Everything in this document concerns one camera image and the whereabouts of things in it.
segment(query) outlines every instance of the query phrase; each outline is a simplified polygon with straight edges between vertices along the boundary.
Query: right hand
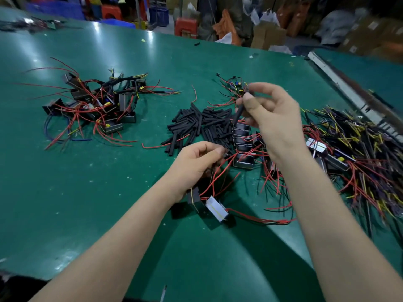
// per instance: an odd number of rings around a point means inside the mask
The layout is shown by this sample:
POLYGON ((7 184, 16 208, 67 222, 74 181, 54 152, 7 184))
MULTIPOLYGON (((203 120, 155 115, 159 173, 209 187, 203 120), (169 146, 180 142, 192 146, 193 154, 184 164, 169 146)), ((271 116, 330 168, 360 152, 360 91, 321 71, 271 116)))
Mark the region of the right hand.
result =
POLYGON ((237 99, 243 104, 246 124, 260 129, 270 158, 281 168, 289 155, 307 150, 302 132, 299 104, 280 86, 266 82, 248 85, 250 91, 268 94, 271 99, 245 93, 237 99))

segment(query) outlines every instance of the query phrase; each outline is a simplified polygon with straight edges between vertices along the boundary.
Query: green workbench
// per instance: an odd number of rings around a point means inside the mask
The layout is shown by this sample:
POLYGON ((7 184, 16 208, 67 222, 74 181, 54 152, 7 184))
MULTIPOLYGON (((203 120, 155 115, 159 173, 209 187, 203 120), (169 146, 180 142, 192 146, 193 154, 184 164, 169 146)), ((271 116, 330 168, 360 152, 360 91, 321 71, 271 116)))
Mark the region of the green workbench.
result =
MULTIPOLYGON (((0 14, 3 20, 27 15, 5 8, 0 14)), ((91 246, 173 162, 164 149, 145 150, 141 142, 155 146, 167 139, 167 124, 194 99, 191 85, 200 109, 207 100, 226 101, 218 93, 217 72, 279 84, 303 108, 348 107, 301 57, 205 41, 195 46, 192 39, 96 22, 69 25, 81 29, 0 33, 0 269, 50 279, 91 246), (82 79, 107 80, 113 67, 126 76, 148 72, 149 85, 160 79, 160 86, 182 93, 141 96, 138 122, 125 125, 122 133, 139 141, 134 147, 108 146, 96 138, 99 142, 69 142, 63 152, 60 146, 44 151, 49 141, 42 105, 50 99, 30 98, 56 91, 12 82, 65 87, 60 70, 23 73, 59 66, 50 57, 66 62, 82 79)), ((65 125, 55 120, 50 132, 57 135, 65 125)), ((91 129, 85 131, 92 136, 91 129)), ((264 211, 282 201, 273 192, 259 194, 259 177, 259 168, 242 172, 221 198, 224 205, 261 218, 289 219, 291 212, 264 211)), ((158 300, 168 285, 166 302, 323 300, 298 221, 258 226, 237 219, 231 228, 215 222, 194 213, 173 219, 168 213, 127 295, 158 300)), ((395 255, 400 249, 392 249, 384 253, 400 271, 401 257, 395 255)))

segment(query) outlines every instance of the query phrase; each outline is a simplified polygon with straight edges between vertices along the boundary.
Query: floor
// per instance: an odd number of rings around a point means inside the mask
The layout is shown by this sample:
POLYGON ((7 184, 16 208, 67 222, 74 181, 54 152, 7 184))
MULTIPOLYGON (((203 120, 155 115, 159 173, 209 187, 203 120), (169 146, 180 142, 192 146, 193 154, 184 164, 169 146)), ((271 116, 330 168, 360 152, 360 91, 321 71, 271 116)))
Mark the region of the floor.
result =
MULTIPOLYGON (((174 18, 169 15, 169 25, 167 27, 157 26, 154 32, 163 34, 174 34, 174 18)), ((297 36, 295 38, 287 37, 285 45, 292 51, 296 45, 320 45, 320 41, 317 39, 309 38, 306 36, 297 36)))

